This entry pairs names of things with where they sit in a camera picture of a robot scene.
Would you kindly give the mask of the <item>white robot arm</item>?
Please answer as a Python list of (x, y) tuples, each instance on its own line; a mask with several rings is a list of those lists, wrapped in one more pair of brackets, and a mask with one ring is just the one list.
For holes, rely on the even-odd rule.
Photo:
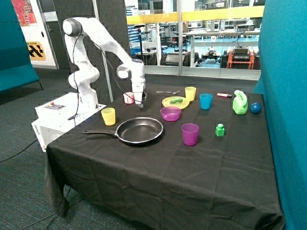
[(134, 102), (143, 107), (146, 80), (142, 60), (132, 58), (96, 18), (68, 18), (63, 22), (63, 31), (71, 62), (79, 68), (69, 76), (69, 83), (78, 90), (83, 106), (91, 109), (98, 107), (97, 93), (90, 84), (100, 76), (100, 68), (95, 66), (98, 62), (91, 63), (94, 56), (88, 55), (89, 48), (84, 45), (83, 40), (87, 37), (100, 51), (111, 52), (120, 59), (122, 64), (117, 67), (117, 76), (131, 81)]

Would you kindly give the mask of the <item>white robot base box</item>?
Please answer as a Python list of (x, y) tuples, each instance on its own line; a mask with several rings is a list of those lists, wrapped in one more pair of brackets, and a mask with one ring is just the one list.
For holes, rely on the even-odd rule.
[(38, 119), (32, 122), (32, 128), (42, 151), (46, 152), (48, 144), (104, 107), (104, 104), (94, 104), (93, 107), (89, 107), (74, 92), (36, 107)]

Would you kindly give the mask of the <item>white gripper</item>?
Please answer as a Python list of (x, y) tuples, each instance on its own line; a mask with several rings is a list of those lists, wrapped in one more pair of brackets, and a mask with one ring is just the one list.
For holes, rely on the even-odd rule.
[(134, 93), (134, 101), (139, 105), (139, 108), (144, 107), (144, 102), (147, 98), (146, 82), (132, 82), (132, 92)]

